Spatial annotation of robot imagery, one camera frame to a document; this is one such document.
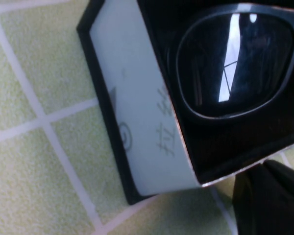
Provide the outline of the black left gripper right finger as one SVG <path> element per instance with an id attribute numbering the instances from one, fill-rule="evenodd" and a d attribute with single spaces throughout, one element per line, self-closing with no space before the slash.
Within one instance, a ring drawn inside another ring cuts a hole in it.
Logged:
<path id="1" fill-rule="evenodd" d="M 263 163 L 262 197 L 267 210 L 294 210 L 294 170 L 274 160 Z"/>

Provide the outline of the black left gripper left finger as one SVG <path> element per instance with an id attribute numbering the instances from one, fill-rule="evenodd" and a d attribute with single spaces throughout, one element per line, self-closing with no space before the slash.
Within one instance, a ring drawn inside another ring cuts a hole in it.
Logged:
<path id="1" fill-rule="evenodd" d="M 294 235 L 294 210 L 267 210 L 263 164 L 236 176 L 232 203 L 240 235 Z"/>

